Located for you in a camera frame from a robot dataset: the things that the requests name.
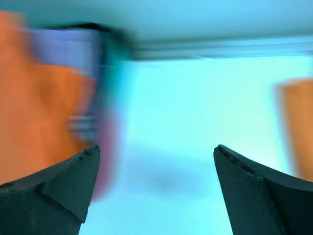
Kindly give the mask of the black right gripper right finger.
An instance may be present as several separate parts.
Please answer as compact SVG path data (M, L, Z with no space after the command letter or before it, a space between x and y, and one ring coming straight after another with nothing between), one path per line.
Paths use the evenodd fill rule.
M311 235L313 184L218 145L214 162L235 235Z

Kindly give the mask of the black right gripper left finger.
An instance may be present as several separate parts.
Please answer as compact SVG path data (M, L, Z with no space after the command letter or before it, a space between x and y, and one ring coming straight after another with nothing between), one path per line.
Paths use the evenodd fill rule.
M100 163L97 145L0 187L2 235L77 235Z

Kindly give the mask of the orange polo shirt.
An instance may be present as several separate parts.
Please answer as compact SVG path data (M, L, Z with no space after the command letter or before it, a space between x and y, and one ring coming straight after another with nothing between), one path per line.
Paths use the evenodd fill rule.
M86 112L95 79L40 63L18 14L0 13L0 181L45 169L90 146L70 129Z

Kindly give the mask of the orange cloth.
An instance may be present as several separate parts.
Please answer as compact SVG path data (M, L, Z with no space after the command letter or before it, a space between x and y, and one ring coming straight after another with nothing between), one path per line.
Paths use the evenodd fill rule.
M287 143L296 175L313 180L313 80L298 80L277 88Z

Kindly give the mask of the purple shirt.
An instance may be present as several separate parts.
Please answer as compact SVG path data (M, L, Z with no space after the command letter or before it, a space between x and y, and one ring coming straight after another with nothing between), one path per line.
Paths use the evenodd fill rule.
M100 33L92 29L29 29L36 57L45 64L80 70L97 78L100 73Z

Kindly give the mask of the pink suitcase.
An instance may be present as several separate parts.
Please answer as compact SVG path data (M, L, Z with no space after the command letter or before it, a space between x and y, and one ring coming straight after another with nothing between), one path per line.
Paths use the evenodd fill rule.
M100 34L97 82L89 111L95 124L87 135L97 142L100 149L100 165L92 195L93 200L98 200L109 192L118 171L133 43L120 29L97 23L78 23L76 27L92 29Z

